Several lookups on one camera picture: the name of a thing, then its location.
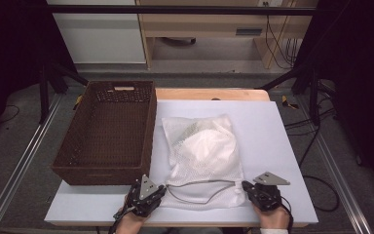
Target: white plastic bag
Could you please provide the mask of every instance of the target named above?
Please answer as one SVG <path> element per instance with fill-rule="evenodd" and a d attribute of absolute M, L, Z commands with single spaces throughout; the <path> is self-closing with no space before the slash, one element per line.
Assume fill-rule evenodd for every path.
<path fill-rule="evenodd" d="M 163 127 L 172 170 L 161 206 L 197 211 L 245 201 L 242 163 L 227 115 L 164 118 Z"/>

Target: wicker basket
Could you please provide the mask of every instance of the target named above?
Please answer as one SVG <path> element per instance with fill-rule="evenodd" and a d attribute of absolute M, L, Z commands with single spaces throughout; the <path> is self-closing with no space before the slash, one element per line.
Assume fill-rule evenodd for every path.
<path fill-rule="evenodd" d="M 153 81 L 90 82 L 53 171 L 70 185 L 133 184 L 149 175 L 156 111 Z"/>

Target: white table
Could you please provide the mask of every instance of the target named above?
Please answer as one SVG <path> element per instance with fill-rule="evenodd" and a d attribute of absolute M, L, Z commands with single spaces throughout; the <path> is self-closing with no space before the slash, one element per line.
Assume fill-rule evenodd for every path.
<path fill-rule="evenodd" d="M 276 104 L 253 100 L 159 100 L 150 178 L 164 183 L 170 172 L 168 146 L 161 123 L 163 117 L 202 118 L 227 114 L 237 137 L 248 181 L 271 172 L 291 182 L 279 186 L 291 204 L 295 226 L 317 223 L 318 218 L 298 168 Z M 111 225 L 112 215 L 124 203 L 129 186 L 69 186 L 64 181 L 45 220 L 54 225 Z M 193 212 L 157 208 L 145 226 L 257 226 L 250 203 L 232 209 Z"/>

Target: gray carpet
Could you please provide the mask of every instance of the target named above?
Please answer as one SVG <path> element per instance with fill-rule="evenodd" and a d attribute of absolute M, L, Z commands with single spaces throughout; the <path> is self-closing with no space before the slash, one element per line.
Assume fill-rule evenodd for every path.
<path fill-rule="evenodd" d="M 252 88 L 265 84 L 275 75 L 259 75 L 260 79 L 254 79 L 254 75 L 233 76 L 220 74 L 88 74 L 89 79 L 148 79 L 154 78 L 158 87 L 241 87 Z M 24 176 L 22 184 L 14 197 L 7 212 L 3 216 L 0 228 L 2 233 L 38 233 L 38 230 L 78 230 L 95 233 L 93 227 L 56 227 L 44 221 L 44 217 L 51 204 L 51 199 L 56 194 L 60 184 L 60 179 L 54 175 L 49 168 L 62 137 L 68 128 L 74 111 L 72 110 L 76 97 L 84 91 L 83 87 L 70 82 L 71 88 L 63 96 L 61 106 L 53 125 L 49 128 L 39 147 L 34 160 Z M 26 145 L 29 143 L 39 121 L 39 96 L 38 87 L 32 86 L 25 90 L 11 95 L 8 104 L 16 105 L 19 114 L 0 124 L 0 192 L 6 181 L 16 166 Z M 271 100 L 278 103 L 280 115 L 285 124 L 304 120 L 301 109 L 283 107 L 281 105 L 281 95 L 287 94 L 287 90 L 274 90 L 271 92 Z M 287 96 L 289 103 L 297 103 L 297 99 Z M 331 107 L 330 101 L 322 103 L 322 110 Z M 8 107 L 2 119 L 10 118 L 14 110 Z M 308 132 L 308 126 L 290 130 L 289 134 L 304 134 Z M 332 151 L 338 166 L 343 171 L 343 175 L 353 190 L 355 197 L 369 222 L 374 233 L 374 174 L 371 169 L 359 167 L 355 162 L 355 153 L 340 128 L 337 120 L 332 116 L 322 121 L 320 132 L 323 134 L 326 143 Z M 296 157 L 300 160 L 306 150 L 313 134 L 305 136 L 289 136 Z M 302 166 L 302 173 L 309 176 L 317 176 L 331 183 L 329 174 L 323 165 L 317 146 L 314 144 Z M 333 193 L 323 184 L 314 180 L 306 180 L 309 192 L 316 206 L 321 208 L 331 208 L 335 203 Z M 343 205 L 332 213 L 317 210 L 319 223 L 309 225 L 305 228 L 295 228 L 294 233 L 355 233 L 351 221 Z"/>

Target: white cabinet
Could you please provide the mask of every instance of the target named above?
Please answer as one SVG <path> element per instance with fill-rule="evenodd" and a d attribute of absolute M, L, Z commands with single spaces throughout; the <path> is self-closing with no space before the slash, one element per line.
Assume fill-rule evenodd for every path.
<path fill-rule="evenodd" d="M 47 0 L 48 4 L 135 5 L 133 0 Z M 145 63 L 136 14 L 54 14 L 75 63 Z"/>

